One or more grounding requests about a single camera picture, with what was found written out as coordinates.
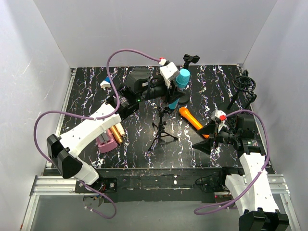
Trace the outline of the black tripod mic stand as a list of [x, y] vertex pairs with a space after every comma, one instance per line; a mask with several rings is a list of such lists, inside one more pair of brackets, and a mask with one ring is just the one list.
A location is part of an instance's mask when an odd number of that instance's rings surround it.
[[164, 115], [165, 114], [170, 115], [170, 114], [173, 113], [173, 111], [174, 111], [174, 109], [170, 109], [168, 106], [165, 107], [165, 108], [160, 107], [158, 109], [159, 123], [158, 123], [158, 125], [156, 125], [154, 122], [152, 123], [152, 126], [154, 128], [157, 128], [157, 133], [156, 133], [156, 136], [155, 136], [152, 144], [148, 148], [148, 151], [151, 151], [151, 148], [152, 148], [152, 146], [153, 146], [153, 144], [156, 140], [162, 139], [164, 137], [172, 137], [174, 141], [178, 141], [178, 137], [175, 137], [175, 136], [173, 136], [170, 133], [165, 131], [165, 126], [167, 125], [167, 122], [163, 121]]

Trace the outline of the blue microphone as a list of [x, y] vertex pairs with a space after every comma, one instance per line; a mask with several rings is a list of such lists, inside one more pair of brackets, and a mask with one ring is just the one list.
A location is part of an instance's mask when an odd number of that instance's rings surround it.
[[[189, 79], [190, 79], [190, 71], [187, 69], [181, 69], [180, 74], [176, 77], [176, 84], [180, 89], [184, 90], [187, 84], [189, 83]], [[175, 110], [178, 103], [180, 103], [180, 105], [183, 105], [189, 101], [189, 98], [190, 98], [189, 94], [185, 93], [184, 96], [180, 97], [175, 102], [169, 104], [168, 107], [170, 110]]]

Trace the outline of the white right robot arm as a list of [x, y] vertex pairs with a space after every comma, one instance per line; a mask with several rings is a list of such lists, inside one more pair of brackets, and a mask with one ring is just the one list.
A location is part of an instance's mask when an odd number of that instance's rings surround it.
[[228, 127], [226, 114], [215, 110], [211, 122], [197, 132], [208, 135], [194, 149], [210, 154], [218, 144], [232, 145], [244, 169], [239, 173], [233, 167], [224, 167], [220, 174], [220, 184], [227, 187], [233, 200], [223, 205], [236, 205], [239, 210], [239, 230], [241, 231], [285, 231], [289, 226], [288, 216], [279, 211], [272, 196], [265, 167], [269, 158], [262, 141], [257, 138], [255, 119], [248, 113], [236, 115], [235, 123]]

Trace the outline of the pink beige microphone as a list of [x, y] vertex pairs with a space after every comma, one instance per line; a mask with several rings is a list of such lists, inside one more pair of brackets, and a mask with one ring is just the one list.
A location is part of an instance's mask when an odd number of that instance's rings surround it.
[[120, 134], [120, 136], [121, 136], [121, 137], [124, 137], [125, 134], [126, 134], [126, 132], [125, 132], [123, 126], [121, 125], [121, 123], [117, 123], [117, 124], [115, 125], [115, 127], [116, 127], [118, 133]]

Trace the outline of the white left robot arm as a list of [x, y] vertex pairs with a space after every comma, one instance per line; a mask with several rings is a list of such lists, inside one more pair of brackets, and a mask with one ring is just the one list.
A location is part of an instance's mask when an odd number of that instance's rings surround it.
[[190, 79], [187, 69], [178, 69], [173, 63], [159, 68], [159, 75], [151, 77], [147, 67], [135, 67], [124, 82], [89, 119], [62, 134], [47, 138], [48, 156], [64, 179], [75, 178], [91, 187], [101, 183], [98, 171], [78, 156], [94, 139], [112, 126], [132, 115], [143, 101], [162, 98], [166, 113], [174, 111]]

